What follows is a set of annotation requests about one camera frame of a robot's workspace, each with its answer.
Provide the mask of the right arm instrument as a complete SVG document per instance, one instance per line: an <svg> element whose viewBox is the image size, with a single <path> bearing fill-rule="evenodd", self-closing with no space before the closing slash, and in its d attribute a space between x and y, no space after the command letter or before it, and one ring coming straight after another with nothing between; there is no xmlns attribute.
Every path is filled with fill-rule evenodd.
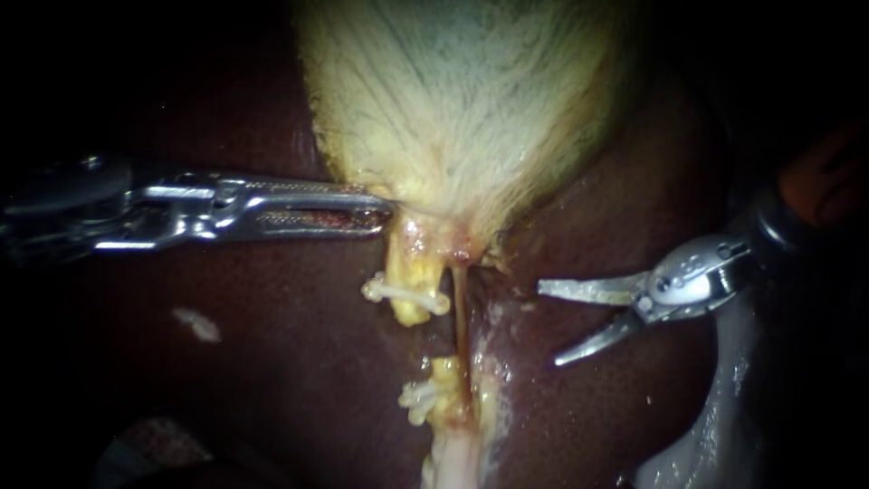
<svg viewBox="0 0 869 489"><path fill-rule="evenodd" d="M709 314L740 292L750 268L746 239L730 234L695 238L640 280L633 309L647 324Z"/></svg>

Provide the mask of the left arm instrument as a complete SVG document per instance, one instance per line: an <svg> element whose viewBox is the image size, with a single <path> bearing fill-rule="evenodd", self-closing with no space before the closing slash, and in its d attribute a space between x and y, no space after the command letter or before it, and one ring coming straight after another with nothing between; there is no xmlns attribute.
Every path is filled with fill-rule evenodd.
<svg viewBox="0 0 869 489"><path fill-rule="evenodd" d="M2 196L2 263L56 266L116 250L150 251L208 215L215 177L89 155L38 168Z"/></svg>

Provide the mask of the left arm instrument jaw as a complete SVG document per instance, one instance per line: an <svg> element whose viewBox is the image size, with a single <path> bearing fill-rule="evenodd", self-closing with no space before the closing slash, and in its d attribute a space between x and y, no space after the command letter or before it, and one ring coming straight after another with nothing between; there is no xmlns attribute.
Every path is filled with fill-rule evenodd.
<svg viewBox="0 0 869 489"><path fill-rule="evenodd" d="M363 187L283 177L226 174L218 178L219 198L250 196L372 197Z"/></svg>
<svg viewBox="0 0 869 489"><path fill-rule="evenodd" d="M394 207L353 192L290 192L245 197L216 214L225 241L352 239L379 235Z"/></svg>

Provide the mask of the right arm instrument jaw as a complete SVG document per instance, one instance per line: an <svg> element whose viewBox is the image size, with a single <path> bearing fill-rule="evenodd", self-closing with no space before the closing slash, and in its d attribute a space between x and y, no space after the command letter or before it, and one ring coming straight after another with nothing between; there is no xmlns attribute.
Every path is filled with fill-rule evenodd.
<svg viewBox="0 0 869 489"><path fill-rule="evenodd" d="M638 333L646 327L643 319L633 310L618 313L607 326L599 328L579 343L554 354L552 364L562 368L590 357L616 345L619 341Z"/></svg>
<svg viewBox="0 0 869 489"><path fill-rule="evenodd" d="M540 279L537 294L603 305L630 305L645 287L649 272L593 280Z"/></svg>

